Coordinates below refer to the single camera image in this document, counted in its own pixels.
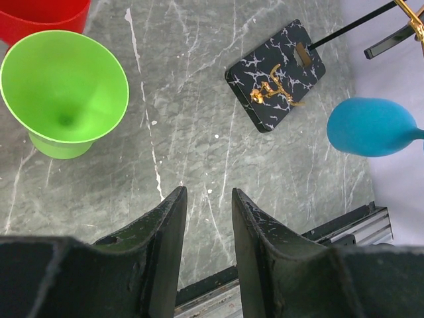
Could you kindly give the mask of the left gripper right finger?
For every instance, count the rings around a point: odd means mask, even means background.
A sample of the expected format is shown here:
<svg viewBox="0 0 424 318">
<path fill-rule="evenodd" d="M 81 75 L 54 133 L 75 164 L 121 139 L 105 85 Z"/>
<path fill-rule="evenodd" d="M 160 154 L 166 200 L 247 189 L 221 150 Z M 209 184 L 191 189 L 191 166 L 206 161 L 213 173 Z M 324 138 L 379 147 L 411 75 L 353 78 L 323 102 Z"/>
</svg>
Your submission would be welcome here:
<svg viewBox="0 0 424 318">
<path fill-rule="evenodd" d="M 422 317 L 423 248 L 323 246 L 232 192 L 245 317 Z"/>
</svg>

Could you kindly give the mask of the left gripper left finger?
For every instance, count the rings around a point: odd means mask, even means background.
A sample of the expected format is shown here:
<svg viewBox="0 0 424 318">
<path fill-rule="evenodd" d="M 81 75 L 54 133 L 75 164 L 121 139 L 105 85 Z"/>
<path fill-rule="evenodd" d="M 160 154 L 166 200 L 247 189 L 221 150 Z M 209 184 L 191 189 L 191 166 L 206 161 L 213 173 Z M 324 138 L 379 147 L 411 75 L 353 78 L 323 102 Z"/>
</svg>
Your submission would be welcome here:
<svg viewBox="0 0 424 318">
<path fill-rule="evenodd" d="M 1 237 L 2 317 L 172 317 L 187 189 L 93 244 Z"/>
</svg>

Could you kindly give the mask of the green wine glass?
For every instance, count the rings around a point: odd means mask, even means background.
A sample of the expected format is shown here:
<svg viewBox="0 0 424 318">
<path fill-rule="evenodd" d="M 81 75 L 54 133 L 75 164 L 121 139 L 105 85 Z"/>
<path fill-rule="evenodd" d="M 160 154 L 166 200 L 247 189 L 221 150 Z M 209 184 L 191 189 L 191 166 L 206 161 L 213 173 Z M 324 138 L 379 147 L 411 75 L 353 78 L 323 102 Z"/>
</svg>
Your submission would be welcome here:
<svg viewBox="0 0 424 318">
<path fill-rule="evenodd" d="M 37 150 L 67 160 L 86 153 L 121 122 L 129 83 L 104 45 L 80 33 L 46 30 L 7 51 L 1 95 Z"/>
</svg>

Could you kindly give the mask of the red wine glass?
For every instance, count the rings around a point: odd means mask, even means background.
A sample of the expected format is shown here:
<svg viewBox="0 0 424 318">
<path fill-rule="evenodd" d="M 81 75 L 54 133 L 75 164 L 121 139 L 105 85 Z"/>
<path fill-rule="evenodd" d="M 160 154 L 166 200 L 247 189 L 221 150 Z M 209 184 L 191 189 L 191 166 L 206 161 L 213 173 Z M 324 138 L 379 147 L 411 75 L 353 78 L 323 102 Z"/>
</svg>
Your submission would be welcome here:
<svg viewBox="0 0 424 318">
<path fill-rule="evenodd" d="M 90 0 L 1 0 L 1 41 L 9 46 L 44 30 L 83 32 Z"/>
</svg>

